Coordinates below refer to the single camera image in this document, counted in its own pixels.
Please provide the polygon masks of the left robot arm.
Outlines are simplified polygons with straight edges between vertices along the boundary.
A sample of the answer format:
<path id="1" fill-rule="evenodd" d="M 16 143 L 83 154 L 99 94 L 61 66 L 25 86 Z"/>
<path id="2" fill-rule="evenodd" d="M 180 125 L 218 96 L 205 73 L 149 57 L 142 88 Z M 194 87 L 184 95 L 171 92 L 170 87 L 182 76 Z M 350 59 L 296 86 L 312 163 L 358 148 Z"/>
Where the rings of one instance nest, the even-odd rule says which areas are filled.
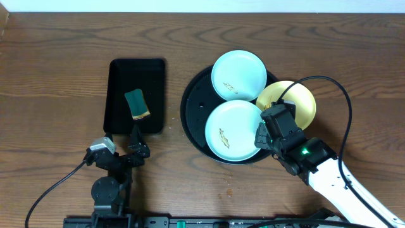
<path id="1" fill-rule="evenodd" d="M 86 149 L 85 164 L 95 164 L 97 168 L 108 172 L 91 189 L 94 214 L 98 217 L 122 217 L 129 212 L 132 169 L 143 166 L 145 159 L 150 157 L 150 149 L 143 140 L 138 125 L 132 127 L 128 148 L 129 154 L 119 155 L 112 134 L 107 133 L 94 140 Z"/>

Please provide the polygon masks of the yellow plate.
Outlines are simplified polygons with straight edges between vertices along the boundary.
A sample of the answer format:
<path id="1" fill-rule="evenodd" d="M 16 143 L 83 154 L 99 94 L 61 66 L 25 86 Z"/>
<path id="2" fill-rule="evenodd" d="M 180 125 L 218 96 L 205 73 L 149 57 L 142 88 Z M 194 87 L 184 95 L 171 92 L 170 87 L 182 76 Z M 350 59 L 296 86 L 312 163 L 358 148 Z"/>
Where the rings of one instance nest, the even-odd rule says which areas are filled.
<path id="1" fill-rule="evenodd" d="M 256 106 L 264 111 L 275 102 L 280 95 L 293 84 L 293 81 L 279 81 L 267 86 L 256 100 Z M 302 130 L 306 129 L 316 115 L 316 101 L 308 88 L 296 84 L 283 96 L 284 100 L 293 101 L 296 106 L 295 121 Z"/>

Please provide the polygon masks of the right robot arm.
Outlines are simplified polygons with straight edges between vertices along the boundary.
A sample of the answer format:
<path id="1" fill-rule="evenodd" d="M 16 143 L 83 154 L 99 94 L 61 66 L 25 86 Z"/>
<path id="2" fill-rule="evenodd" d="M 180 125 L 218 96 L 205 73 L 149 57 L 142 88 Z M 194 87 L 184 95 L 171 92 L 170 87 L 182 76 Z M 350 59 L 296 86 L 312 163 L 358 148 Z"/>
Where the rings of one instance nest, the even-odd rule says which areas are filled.
<path id="1" fill-rule="evenodd" d="M 320 138 L 308 139 L 291 111 L 277 104 L 260 114 L 255 145 L 269 150 L 286 171 L 312 187 L 351 223 L 404 227 L 404 221 L 379 202 Z"/>

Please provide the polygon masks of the green yellow sponge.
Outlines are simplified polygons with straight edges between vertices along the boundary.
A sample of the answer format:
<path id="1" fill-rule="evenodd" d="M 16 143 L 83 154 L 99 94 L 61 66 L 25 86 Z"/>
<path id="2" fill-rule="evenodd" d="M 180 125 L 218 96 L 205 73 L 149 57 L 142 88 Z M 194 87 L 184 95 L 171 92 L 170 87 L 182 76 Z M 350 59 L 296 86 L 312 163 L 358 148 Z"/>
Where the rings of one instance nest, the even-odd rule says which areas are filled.
<path id="1" fill-rule="evenodd" d="M 126 92 L 124 96 L 127 100 L 133 120 L 139 120 L 151 114 L 141 89 Z"/>

